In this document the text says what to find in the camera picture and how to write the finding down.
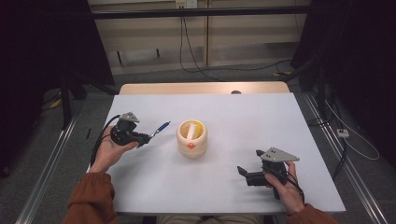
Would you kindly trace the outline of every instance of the white tabletop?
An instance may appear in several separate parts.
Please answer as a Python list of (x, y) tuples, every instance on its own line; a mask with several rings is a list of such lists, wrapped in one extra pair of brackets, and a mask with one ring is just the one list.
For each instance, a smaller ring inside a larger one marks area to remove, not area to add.
[[(296, 162), (305, 202), (327, 212), (345, 207), (292, 93), (119, 95), (107, 120), (133, 111), (135, 129), (153, 133), (148, 145), (125, 153), (108, 171), (115, 209), (127, 214), (273, 214), (284, 212), (271, 189), (248, 187), (236, 166), (261, 170), (256, 149), (277, 147)], [(189, 159), (177, 149), (176, 131), (187, 119), (208, 130), (204, 156)]]

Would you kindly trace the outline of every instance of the hand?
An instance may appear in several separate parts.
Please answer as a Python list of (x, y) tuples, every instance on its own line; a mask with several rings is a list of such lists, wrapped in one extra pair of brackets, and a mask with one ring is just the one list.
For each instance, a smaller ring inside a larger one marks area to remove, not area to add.
[(96, 154), (95, 163), (90, 169), (90, 173), (106, 172), (110, 166), (114, 165), (128, 150), (137, 147), (137, 142), (129, 143), (125, 146), (119, 146), (111, 140), (110, 131), (113, 126), (107, 127), (105, 130), (101, 145)]
[[(296, 167), (294, 162), (287, 161), (286, 164), (289, 166), (288, 178), (292, 181), (297, 181)], [(289, 216), (293, 215), (294, 213), (301, 212), (305, 208), (300, 191), (290, 182), (284, 186), (274, 175), (266, 173), (264, 176), (267, 181), (277, 189), (280, 200), (282, 201), (283, 206), (285, 207)]]

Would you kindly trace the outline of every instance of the rust-colored long sleeve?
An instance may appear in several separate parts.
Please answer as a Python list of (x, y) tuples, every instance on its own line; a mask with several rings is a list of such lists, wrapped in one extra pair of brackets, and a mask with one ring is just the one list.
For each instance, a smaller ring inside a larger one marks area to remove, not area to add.
[(63, 223), (117, 223), (114, 188), (106, 173), (88, 173), (73, 189)]
[(314, 208), (307, 204), (305, 209), (299, 213), (293, 214), (286, 218), (288, 224), (337, 224), (338, 222), (328, 213)]

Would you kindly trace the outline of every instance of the electrical outlet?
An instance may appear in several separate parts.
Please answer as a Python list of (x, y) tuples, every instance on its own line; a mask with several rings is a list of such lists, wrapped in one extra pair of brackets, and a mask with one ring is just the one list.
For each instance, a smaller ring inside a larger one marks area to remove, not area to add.
[(176, 0), (176, 8), (186, 8), (186, 0)]
[(348, 138), (349, 133), (347, 132), (347, 129), (337, 129), (337, 136), (340, 138)]
[(186, 0), (186, 8), (198, 8), (197, 0)]

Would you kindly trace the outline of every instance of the pen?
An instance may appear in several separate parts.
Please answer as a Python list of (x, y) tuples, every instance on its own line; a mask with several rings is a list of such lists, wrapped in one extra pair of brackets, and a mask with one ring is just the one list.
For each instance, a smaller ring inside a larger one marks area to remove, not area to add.
[(159, 133), (159, 132), (162, 131), (164, 128), (166, 128), (166, 127), (169, 125), (170, 122), (171, 122), (171, 121), (168, 121), (168, 122), (166, 122), (165, 124), (161, 125), (161, 127), (159, 127), (159, 128), (157, 129), (157, 131), (155, 131), (154, 133), (152, 133), (152, 134), (149, 136), (149, 138), (153, 138), (153, 137), (155, 136), (155, 134)]

